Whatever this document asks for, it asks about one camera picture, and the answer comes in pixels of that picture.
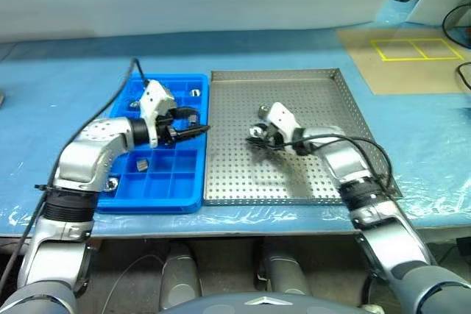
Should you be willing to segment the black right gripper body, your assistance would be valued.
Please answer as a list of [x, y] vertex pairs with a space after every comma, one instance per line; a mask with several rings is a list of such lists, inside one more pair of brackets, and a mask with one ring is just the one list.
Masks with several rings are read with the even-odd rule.
[[274, 124], [269, 124], [266, 128], [264, 141], [271, 149], [284, 149], [284, 138]]

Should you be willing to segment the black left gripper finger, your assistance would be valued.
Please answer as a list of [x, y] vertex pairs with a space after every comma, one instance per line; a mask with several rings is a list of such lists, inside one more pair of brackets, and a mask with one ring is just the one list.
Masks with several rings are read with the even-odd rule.
[[175, 129], [171, 127], [171, 142], [179, 143], [186, 140], [197, 138], [205, 134], [210, 129], [208, 125], [192, 125], [186, 129]]
[[189, 118], [192, 115], [199, 117], [199, 111], [194, 107], [182, 106], [172, 109], [173, 118]]

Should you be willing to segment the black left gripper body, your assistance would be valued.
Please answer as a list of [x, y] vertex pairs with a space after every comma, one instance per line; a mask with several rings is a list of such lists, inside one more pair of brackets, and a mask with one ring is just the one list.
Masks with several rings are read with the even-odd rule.
[[180, 139], [180, 134], [172, 126], [174, 120], [179, 116], [178, 108], [171, 108], [164, 115], [156, 118], [156, 131], [160, 143], [165, 145], [175, 144]]

